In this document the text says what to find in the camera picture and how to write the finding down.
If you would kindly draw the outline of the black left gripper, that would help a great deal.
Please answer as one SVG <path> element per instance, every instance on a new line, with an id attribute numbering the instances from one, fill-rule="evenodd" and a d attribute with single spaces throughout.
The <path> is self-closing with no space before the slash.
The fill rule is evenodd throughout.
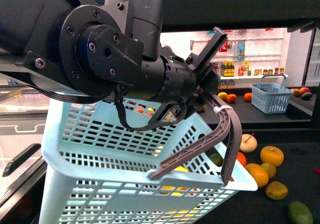
<path id="1" fill-rule="evenodd" d="M 147 100 L 161 104 L 149 124 L 159 124 L 169 112 L 177 122 L 185 120 L 205 104 L 200 94 L 218 91 L 221 78 L 209 61 L 226 42 L 227 34 L 218 27 L 213 30 L 200 54 L 192 53 L 183 60 L 164 47 L 157 61 L 147 63 L 147 87 L 152 91 Z"/>

